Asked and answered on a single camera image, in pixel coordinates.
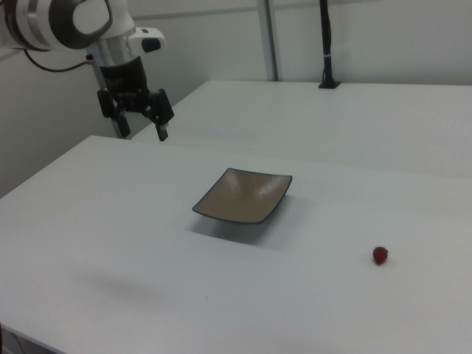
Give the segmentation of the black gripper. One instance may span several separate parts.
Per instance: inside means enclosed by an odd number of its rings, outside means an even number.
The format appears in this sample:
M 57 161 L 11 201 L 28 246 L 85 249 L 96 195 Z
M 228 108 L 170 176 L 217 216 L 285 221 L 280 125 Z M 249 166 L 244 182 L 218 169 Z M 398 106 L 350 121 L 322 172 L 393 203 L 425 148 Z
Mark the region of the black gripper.
M 118 66 L 101 66 L 105 88 L 97 92 L 105 118 L 114 123 L 117 135 L 126 138 L 131 133 L 126 111 L 144 111 L 156 126 L 160 142 L 168 138 L 168 122 L 174 117 L 173 108 L 164 89 L 150 92 L 142 59 L 137 57 Z

